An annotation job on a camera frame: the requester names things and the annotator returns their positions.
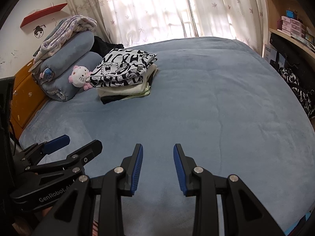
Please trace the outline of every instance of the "blue rubber pad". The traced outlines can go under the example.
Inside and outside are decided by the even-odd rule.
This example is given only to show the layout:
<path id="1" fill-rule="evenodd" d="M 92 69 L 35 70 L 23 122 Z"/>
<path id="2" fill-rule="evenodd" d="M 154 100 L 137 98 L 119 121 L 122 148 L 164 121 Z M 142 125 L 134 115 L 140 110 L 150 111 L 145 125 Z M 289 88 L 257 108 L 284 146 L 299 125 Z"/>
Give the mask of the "blue rubber pad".
<path id="1" fill-rule="evenodd" d="M 142 159 L 143 159 L 143 147 L 142 145 L 140 145 L 136 163 L 134 165 L 134 169 L 131 176 L 132 181 L 131 181 L 130 191 L 132 195 L 134 195 L 134 192 L 137 190 L 137 187 L 138 187 L 139 176 L 140 176 L 140 171 L 141 171 L 141 166 L 142 166 Z"/>
<path id="2" fill-rule="evenodd" d="M 67 146 L 70 143 L 70 138 L 67 135 L 55 138 L 44 145 L 43 154 L 52 154 L 55 151 Z"/>
<path id="3" fill-rule="evenodd" d="M 174 149 L 173 149 L 173 156 L 174 156 L 174 163 L 175 163 L 175 167 L 176 167 L 179 186 L 180 186 L 183 194 L 186 195 L 186 193 L 187 193 L 186 175 L 185 175 L 184 167 L 182 165 L 182 161 L 181 161 L 181 158 L 179 156 L 176 145 L 174 146 Z"/>

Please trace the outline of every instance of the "brown leather headboard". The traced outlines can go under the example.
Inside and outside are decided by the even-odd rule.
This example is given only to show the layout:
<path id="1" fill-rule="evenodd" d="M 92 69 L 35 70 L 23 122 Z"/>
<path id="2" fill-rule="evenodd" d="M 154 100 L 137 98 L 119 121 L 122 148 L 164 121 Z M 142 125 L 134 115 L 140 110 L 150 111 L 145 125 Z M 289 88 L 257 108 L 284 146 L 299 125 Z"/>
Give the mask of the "brown leather headboard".
<path id="1" fill-rule="evenodd" d="M 15 136 L 20 138 L 27 124 L 35 113 L 49 99 L 32 78 L 31 68 L 33 60 L 21 68 L 15 75 L 13 99 L 11 102 L 11 118 Z"/>

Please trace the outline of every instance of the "bed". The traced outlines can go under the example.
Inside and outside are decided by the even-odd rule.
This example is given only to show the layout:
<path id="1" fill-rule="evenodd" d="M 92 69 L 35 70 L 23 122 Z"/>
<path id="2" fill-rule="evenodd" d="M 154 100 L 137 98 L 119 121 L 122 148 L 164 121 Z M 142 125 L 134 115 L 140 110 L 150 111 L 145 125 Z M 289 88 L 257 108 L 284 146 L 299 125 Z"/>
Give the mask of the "bed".
<path id="1" fill-rule="evenodd" d="M 214 175 L 240 176 L 283 230 L 303 217 L 315 199 L 315 133 L 278 73 L 236 40 L 201 37 L 136 49 L 158 54 L 149 96 L 103 105 L 91 89 L 67 102 L 48 101 L 25 126 L 21 145 L 67 134 L 70 145 L 46 163 L 98 139 L 103 151 L 85 166 L 94 177 L 141 143 L 138 190 L 122 200 L 129 236 L 192 234 L 195 200 L 180 191 L 175 143 Z"/>

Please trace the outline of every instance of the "plush toy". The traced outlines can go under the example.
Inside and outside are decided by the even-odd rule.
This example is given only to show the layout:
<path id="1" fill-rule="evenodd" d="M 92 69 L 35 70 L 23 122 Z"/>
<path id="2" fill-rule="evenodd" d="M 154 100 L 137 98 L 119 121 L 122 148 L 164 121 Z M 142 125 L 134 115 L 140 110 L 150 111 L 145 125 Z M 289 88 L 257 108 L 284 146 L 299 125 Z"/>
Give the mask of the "plush toy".
<path id="1" fill-rule="evenodd" d="M 93 86 L 85 82 L 86 78 L 90 76 L 92 72 L 84 66 L 74 66 L 72 74 L 69 76 L 69 83 L 72 83 L 75 87 L 81 88 L 84 90 L 92 89 Z"/>

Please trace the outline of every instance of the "wall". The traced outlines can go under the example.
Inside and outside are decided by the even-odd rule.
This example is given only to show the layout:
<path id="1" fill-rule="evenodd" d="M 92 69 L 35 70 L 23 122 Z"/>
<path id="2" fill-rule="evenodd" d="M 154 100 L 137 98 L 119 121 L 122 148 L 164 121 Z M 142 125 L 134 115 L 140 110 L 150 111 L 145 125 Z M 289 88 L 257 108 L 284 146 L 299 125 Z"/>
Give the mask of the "wall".
<path id="1" fill-rule="evenodd" d="M 17 73 L 33 58 L 34 52 L 55 25 L 70 16 L 70 10 L 66 6 L 62 11 L 42 17 L 20 28 L 25 16 L 31 14 L 32 11 L 50 7 L 51 3 L 57 5 L 66 3 L 66 0 L 19 0 L 13 8 L 0 30 L 0 78 Z M 41 25 L 46 26 L 42 27 L 44 35 L 36 38 L 34 29 Z"/>

